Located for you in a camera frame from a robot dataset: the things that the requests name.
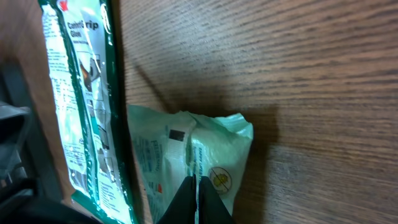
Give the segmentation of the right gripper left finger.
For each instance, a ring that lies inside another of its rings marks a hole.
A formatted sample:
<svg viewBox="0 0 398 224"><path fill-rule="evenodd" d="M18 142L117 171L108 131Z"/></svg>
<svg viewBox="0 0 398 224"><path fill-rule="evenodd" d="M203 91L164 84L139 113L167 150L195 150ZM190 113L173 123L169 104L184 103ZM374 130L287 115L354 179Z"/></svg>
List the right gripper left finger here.
<svg viewBox="0 0 398 224"><path fill-rule="evenodd" d="M196 196L196 175L187 176L157 224L194 224L197 210Z"/></svg>

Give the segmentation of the light teal small packet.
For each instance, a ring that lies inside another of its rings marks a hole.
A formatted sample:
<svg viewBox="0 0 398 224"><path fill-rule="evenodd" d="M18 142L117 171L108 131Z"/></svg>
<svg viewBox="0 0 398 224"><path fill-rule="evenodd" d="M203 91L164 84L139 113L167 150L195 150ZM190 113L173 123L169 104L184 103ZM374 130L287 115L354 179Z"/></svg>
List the light teal small packet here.
<svg viewBox="0 0 398 224"><path fill-rule="evenodd" d="M187 176L207 176L233 212L254 138L253 125L242 114L212 118L137 105L129 105L127 112L153 222L164 215Z"/></svg>

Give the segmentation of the green 3M gloves package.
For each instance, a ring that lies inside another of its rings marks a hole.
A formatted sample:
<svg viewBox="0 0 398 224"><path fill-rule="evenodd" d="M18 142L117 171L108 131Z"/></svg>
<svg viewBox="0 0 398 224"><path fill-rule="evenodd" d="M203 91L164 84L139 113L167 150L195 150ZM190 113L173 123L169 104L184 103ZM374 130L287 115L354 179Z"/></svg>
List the green 3M gloves package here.
<svg viewBox="0 0 398 224"><path fill-rule="evenodd" d="M119 72L109 1L40 1L72 199L104 223L136 223L123 158Z"/></svg>

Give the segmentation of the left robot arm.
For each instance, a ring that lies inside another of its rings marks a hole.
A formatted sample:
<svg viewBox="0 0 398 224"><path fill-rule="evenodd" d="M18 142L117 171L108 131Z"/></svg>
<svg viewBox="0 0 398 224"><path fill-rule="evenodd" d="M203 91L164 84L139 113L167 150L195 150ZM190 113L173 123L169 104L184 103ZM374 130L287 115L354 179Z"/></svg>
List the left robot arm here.
<svg viewBox="0 0 398 224"><path fill-rule="evenodd" d="M62 203L48 144L18 62L1 63L1 223L97 223Z"/></svg>

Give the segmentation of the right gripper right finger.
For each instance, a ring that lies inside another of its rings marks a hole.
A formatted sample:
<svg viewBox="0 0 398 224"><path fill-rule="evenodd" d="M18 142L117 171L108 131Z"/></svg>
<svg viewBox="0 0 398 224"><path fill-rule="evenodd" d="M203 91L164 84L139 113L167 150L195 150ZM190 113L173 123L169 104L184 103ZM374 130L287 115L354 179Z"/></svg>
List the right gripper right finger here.
<svg viewBox="0 0 398 224"><path fill-rule="evenodd" d="M208 177L201 178L198 199L199 224L235 224Z"/></svg>

